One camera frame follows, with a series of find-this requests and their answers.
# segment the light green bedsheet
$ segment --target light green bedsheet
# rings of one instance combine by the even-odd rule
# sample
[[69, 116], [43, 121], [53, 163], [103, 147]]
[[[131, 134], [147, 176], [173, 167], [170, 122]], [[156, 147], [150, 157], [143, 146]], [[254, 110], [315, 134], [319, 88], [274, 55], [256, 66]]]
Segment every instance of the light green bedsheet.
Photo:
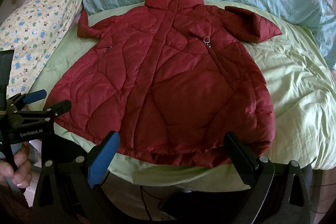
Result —
[[[276, 136], [265, 155], [273, 162], [297, 160], [301, 167], [312, 162], [314, 169], [336, 166], [336, 93], [335, 81], [307, 28], [291, 25], [265, 11], [227, 1], [205, 1], [224, 8], [234, 5], [252, 10], [273, 21], [283, 32], [260, 44], [245, 43], [263, 72], [276, 115]], [[130, 5], [89, 17], [90, 25], [120, 15], [139, 6]], [[77, 27], [69, 30], [31, 88], [48, 93], [62, 75], [98, 40], [78, 38]], [[40, 110], [44, 101], [30, 105]], [[89, 151], [94, 144], [55, 124], [55, 133]], [[116, 154], [109, 170], [134, 184], [166, 186], [202, 191], [247, 189], [233, 165], [216, 168], [154, 165]]]

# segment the human hand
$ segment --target human hand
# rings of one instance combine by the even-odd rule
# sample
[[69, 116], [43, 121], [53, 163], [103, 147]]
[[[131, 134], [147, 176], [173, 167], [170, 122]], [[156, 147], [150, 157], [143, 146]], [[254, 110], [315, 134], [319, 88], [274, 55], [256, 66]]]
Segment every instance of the human hand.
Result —
[[24, 142], [22, 148], [14, 155], [14, 162], [18, 166], [16, 172], [14, 172], [13, 167], [8, 162], [0, 160], [0, 186], [8, 186], [4, 177], [11, 177], [13, 183], [19, 188], [27, 188], [30, 185], [32, 165], [27, 160], [29, 150], [29, 143]]

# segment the zipper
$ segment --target zipper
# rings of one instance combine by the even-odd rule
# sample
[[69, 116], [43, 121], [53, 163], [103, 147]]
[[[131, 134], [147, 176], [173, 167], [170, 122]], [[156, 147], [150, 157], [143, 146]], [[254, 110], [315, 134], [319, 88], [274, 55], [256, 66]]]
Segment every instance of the zipper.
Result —
[[206, 39], [203, 39], [203, 43], [204, 45], [208, 48], [208, 52], [210, 53], [212, 59], [215, 61], [219, 71], [221, 72], [221, 74], [226, 78], [226, 80], [229, 83], [233, 83], [233, 79], [231, 77], [231, 75], [229, 74], [229, 72], [224, 68], [223, 63], [220, 61], [220, 59], [218, 58], [218, 55], [216, 53], [216, 50], [211, 47], [210, 45], [210, 37], [207, 37]]
[[106, 50], [104, 52], [107, 52], [110, 48], [112, 48], [112, 46], [107, 47]]

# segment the cartoon print fabric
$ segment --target cartoon print fabric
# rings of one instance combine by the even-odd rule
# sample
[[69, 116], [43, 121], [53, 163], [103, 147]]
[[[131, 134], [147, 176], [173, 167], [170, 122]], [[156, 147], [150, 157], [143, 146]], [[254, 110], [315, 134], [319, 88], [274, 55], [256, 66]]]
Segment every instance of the cartoon print fabric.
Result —
[[0, 26], [0, 51], [14, 49], [7, 98], [26, 93], [69, 29], [82, 0], [29, 0]]

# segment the zipper pull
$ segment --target zipper pull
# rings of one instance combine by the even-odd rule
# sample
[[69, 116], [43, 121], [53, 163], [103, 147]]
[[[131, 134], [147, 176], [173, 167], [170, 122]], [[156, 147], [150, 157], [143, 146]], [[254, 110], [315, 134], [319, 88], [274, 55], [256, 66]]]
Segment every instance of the zipper pull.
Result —
[[110, 48], [112, 48], [112, 46], [107, 47], [107, 49], [104, 52], [107, 52]]
[[211, 45], [210, 45], [210, 37], [207, 37], [206, 39], [203, 39], [203, 43], [204, 43], [208, 48], [211, 48]]

